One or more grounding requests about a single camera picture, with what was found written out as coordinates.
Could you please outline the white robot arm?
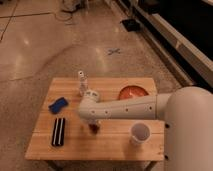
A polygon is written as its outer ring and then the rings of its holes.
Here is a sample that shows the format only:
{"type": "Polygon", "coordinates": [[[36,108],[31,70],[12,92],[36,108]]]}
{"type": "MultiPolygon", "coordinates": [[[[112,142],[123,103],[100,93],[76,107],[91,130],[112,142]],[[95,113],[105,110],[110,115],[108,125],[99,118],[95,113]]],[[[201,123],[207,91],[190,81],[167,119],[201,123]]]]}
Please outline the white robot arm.
{"type": "Polygon", "coordinates": [[[161,120],[165,123],[165,171],[213,171],[213,93],[204,88],[189,86],[107,102],[88,90],[78,115],[89,121],[161,120]]]}

